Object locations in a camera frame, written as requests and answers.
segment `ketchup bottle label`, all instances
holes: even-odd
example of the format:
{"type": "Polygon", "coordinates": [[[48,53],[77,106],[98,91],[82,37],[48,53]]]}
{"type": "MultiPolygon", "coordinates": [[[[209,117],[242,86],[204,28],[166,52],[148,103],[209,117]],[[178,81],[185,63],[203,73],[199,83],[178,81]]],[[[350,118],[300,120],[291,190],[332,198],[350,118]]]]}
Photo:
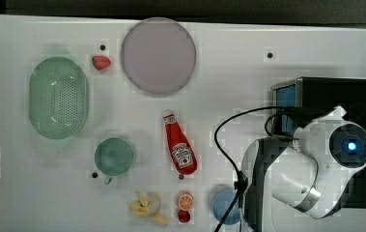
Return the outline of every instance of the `ketchup bottle label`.
{"type": "Polygon", "coordinates": [[[173,156],[180,168],[187,167],[193,163],[191,151],[185,143],[179,143],[173,147],[173,156]]]}

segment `red toy food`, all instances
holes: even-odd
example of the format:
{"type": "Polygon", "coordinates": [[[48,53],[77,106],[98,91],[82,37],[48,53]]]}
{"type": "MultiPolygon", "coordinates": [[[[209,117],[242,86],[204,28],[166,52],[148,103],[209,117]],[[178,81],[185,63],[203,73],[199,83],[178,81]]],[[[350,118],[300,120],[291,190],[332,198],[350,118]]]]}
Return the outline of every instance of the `red toy food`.
{"type": "Polygon", "coordinates": [[[165,112],[164,123],[168,149],[174,165],[182,175],[192,174],[197,170],[197,159],[171,111],[165,112]]]}
{"type": "Polygon", "coordinates": [[[105,56],[94,56],[92,61],[95,68],[99,71],[104,70],[111,65],[110,59],[105,56]]]}
{"type": "Polygon", "coordinates": [[[179,221],[181,223],[187,223],[191,220],[191,215],[188,211],[179,210],[179,221]]]}

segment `white tabletop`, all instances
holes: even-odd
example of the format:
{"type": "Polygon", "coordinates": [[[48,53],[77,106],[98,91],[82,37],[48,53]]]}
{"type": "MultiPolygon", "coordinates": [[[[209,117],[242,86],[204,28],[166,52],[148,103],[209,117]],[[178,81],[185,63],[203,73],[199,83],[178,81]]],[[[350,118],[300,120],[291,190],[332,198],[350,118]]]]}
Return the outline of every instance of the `white tabletop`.
{"type": "MultiPolygon", "coordinates": [[[[0,15],[0,231],[213,231],[211,198],[217,185],[231,186],[235,177],[213,143],[216,126],[241,110],[270,105],[269,88],[281,81],[366,78],[366,30],[182,23],[197,47],[196,69],[181,91],[158,98],[137,89],[122,71],[121,44],[135,23],[0,15]],[[91,58],[99,54],[113,61],[108,71],[93,68],[91,58]],[[28,118],[30,75],[40,61],[57,55],[70,57],[90,84],[89,118],[62,141],[43,138],[28,118]],[[183,181],[168,155],[164,109],[175,112],[199,161],[183,181]],[[103,178],[91,178],[94,151],[102,139],[117,135],[134,145],[136,161],[106,186],[103,178]],[[176,217],[181,190],[195,197],[189,224],[176,217]],[[137,191],[161,194],[169,225],[131,214],[137,191]]],[[[221,132],[235,162],[253,140],[266,136],[268,114],[243,116],[221,132]]],[[[277,231],[366,231],[366,210],[314,220],[272,199],[272,211],[277,231]]]]}

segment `orange slice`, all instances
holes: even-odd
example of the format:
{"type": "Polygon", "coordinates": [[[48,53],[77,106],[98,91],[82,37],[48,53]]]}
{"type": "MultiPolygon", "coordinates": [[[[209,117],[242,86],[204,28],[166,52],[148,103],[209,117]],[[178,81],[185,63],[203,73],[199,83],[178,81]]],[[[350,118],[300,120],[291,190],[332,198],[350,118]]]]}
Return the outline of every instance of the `orange slice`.
{"type": "Polygon", "coordinates": [[[194,197],[188,191],[182,193],[178,201],[179,208],[184,211],[189,211],[194,206],[194,197]]]}

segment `green colander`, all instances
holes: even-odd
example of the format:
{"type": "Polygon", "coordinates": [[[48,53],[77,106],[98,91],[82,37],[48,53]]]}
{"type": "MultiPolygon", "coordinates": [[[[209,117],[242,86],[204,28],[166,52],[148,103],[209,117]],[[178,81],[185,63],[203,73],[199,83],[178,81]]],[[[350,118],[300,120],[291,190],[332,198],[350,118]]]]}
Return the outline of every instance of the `green colander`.
{"type": "Polygon", "coordinates": [[[63,139],[78,132],[88,114],[89,85],[70,59],[52,57],[38,64],[30,78],[29,119],[46,138],[63,139]]]}

